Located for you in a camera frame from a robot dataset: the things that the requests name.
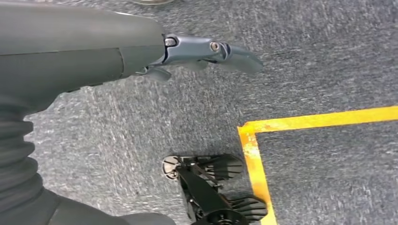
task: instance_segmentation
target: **floor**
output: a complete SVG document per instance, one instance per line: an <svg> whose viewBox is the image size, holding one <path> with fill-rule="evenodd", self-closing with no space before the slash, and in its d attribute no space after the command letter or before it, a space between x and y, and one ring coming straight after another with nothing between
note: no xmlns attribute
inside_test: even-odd
<svg viewBox="0 0 398 225"><path fill-rule="evenodd" d="M54 1L153 17L169 32L243 45L256 75L172 68L167 83L129 78L61 95L33 115L33 157L45 186L113 215L156 211L189 220L174 153L242 157L250 120L398 103L396 0ZM259 134L278 224L398 223L398 122ZM248 176L226 192L251 192Z"/></svg>

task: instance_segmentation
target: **black mechanical part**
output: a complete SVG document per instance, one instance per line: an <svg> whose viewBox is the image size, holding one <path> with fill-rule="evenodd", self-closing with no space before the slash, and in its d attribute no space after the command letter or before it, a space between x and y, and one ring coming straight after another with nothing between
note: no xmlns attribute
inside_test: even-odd
<svg viewBox="0 0 398 225"><path fill-rule="evenodd" d="M243 162L239 158L231 154L222 154L215 156L166 157L162 163L163 174L170 180L177 180L176 168L181 163L185 165L197 165L206 172L206 175L216 181L232 179L243 171ZM204 175L197 167L191 166L189 169L196 175Z"/></svg>
<svg viewBox="0 0 398 225"><path fill-rule="evenodd" d="M243 171L243 162L231 154L214 156L169 156L163 174L179 181L192 225L248 225L267 214L266 204L255 196L231 199L219 193L219 181Z"/></svg>

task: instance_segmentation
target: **bolt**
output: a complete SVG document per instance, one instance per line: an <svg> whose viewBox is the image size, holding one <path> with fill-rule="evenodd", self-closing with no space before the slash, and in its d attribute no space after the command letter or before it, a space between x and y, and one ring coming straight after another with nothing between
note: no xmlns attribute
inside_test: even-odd
<svg viewBox="0 0 398 225"><path fill-rule="evenodd" d="M166 47L173 47L177 45L177 41L174 38L168 37L164 40L164 45Z"/></svg>
<svg viewBox="0 0 398 225"><path fill-rule="evenodd" d="M220 45L217 42L210 43L210 49L214 52L220 50Z"/></svg>

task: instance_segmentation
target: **robotic hand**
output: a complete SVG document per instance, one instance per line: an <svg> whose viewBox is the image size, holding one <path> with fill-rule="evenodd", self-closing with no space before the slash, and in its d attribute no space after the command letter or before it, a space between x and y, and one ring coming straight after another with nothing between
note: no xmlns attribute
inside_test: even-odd
<svg viewBox="0 0 398 225"><path fill-rule="evenodd" d="M160 214L113 217L43 187L25 116L58 95L132 75L167 80L163 66L220 64L261 70L250 52L203 37L165 35L141 16L17 1L0 1L0 224L173 225Z"/></svg>
<svg viewBox="0 0 398 225"><path fill-rule="evenodd" d="M164 41L166 52L162 58L144 67L138 74L165 81L171 77L171 73L161 68L166 65L202 70L209 63L214 63L248 74L260 72L263 67L262 62L252 52L211 38L169 34Z"/></svg>

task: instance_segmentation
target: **round metal disc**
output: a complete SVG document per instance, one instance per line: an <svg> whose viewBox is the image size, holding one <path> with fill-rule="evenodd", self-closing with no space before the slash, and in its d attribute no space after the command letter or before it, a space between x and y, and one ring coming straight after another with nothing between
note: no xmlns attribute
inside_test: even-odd
<svg viewBox="0 0 398 225"><path fill-rule="evenodd" d="M178 165L178 157L166 157L162 162L163 175L165 175L169 180L177 180L178 174L175 171Z"/></svg>
<svg viewBox="0 0 398 225"><path fill-rule="evenodd" d="M161 5L172 2L174 0L133 0L133 2L141 5Z"/></svg>

